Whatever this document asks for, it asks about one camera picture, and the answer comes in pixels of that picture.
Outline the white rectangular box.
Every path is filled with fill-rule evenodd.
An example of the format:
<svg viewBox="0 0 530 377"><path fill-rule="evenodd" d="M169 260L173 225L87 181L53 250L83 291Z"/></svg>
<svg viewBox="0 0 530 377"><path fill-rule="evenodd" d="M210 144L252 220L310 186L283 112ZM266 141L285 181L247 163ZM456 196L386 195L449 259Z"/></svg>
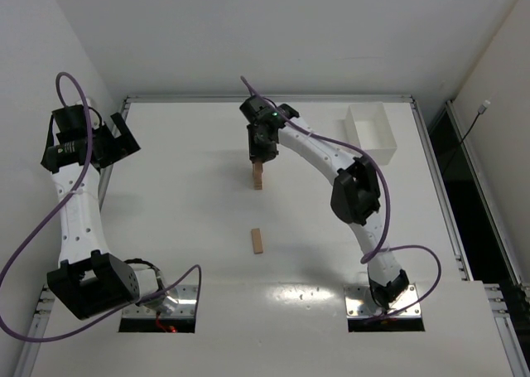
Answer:
<svg viewBox="0 0 530 377"><path fill-rule="evenodd" d="M351 104L344 129L348 142L367 152L379 166L391 162L398 145L383 103Z"/></svg>

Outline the wood block six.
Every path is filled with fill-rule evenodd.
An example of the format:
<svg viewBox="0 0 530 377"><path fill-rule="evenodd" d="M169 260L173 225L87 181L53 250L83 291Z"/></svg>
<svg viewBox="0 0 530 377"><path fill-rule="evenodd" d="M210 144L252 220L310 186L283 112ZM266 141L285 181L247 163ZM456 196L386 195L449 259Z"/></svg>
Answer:
<svg viewBox="0 0 530 377"><path fill-rule="evenodd" d="M261 230L259 228L253 228L250 231L251 234L251 241L253 246L253 253L254 254L262 254L263 253L263 237Z"/></svg>

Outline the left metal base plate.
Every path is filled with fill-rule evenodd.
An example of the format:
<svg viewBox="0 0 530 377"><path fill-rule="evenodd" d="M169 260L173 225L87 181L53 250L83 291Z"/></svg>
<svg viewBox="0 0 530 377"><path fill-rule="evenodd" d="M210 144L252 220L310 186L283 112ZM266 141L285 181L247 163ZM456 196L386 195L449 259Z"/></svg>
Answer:
<svg viewBox="0 0 530 377"><path fill-rule="evenodd" d="M198 286L180 284L172 289L169 297L157 307L130 305L121 312L125 320L155 320L157 313L162 320L186 320L195 318Z"/></svg>

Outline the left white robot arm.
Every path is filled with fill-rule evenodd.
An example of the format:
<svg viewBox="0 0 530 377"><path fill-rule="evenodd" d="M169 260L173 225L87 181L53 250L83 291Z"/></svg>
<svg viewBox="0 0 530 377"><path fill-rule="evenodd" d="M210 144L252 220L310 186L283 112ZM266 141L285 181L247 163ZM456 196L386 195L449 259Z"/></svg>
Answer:
<svg viewBox="0 0 530 377"><path fill-rule="evenodd" d="M119 132L113 136L105 123L90 128L80 104L51 114L42 166L51 173L60 209L61 249L58 267L47 284L80 320L115 307L146 300L164 287L161 271L141 259L122 261L112 255L100 215L101 171L140 147L120 114L111 119Z"/></svg>

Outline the wood block seven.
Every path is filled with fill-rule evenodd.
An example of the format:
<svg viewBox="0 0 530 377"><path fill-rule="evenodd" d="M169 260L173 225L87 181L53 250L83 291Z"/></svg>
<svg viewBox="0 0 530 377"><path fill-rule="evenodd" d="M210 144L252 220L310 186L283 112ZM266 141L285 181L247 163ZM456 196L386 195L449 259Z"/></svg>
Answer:
<svg viewBox="0 0 530 377"><path fill-rule="evenodd" d="M254 161L253 162L253 170L254 171L261 171L263 169L263 163L260 161Z"/></svg>

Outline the metal base plate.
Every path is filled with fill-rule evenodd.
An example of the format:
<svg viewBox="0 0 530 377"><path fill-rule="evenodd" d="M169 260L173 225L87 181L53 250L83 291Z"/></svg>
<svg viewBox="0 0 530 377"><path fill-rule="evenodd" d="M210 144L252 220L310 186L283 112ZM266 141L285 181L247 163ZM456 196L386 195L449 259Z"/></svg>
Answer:
<svg viewBox="0 0 530 377"><path fill-rule="evenodd" d="M125 320L155 320L157 313L162 320L186 320L195 318L198 286L180 284L172 289L169 297L157 307L130 305L121 312Z"/></svg>
<svg viewBox="0 0 530 377"><path fill-rule="evenodd" d="M398 320L421 319L422 310L417 302L418 295L415 285L407 289L390 303L385 310L374 301L367 284L346 285L344 287L344 302L346 315L349 320L364 320L374 317L390 316Z"/></svg>

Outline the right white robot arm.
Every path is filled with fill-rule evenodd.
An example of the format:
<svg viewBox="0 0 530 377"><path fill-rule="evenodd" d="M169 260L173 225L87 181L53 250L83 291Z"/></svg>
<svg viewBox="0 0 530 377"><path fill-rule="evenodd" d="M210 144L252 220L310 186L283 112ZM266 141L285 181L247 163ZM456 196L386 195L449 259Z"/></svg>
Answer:
<svg viewBox="0 0 530 377"><path fill-rule="evenodd" d="M330 207L359 243L373 300L388 310L409 280L389 248L389 190L380 167L366 152L358 148L347 152L344 143L316 133L288 104L275 107L254 95L239 110L248 121L251 162L270 162L281 145L305 159L331 184Z"/></svg>

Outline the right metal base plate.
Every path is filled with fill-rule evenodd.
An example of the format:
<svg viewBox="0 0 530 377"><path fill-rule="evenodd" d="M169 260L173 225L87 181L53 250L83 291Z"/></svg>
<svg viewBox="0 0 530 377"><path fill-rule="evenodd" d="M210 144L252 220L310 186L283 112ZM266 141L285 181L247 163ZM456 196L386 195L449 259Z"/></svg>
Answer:
<svg viewBox="0 0 530 377"><path fill-rule="evenodd" d="M418 295L415 285L407 289L390 303L385 310L374 301L367 284L346 285L344 287L344 302L346 315L349 320L364 320L374 317L390 316L398 320L421 319L422 310L417 302Z"/></svg>

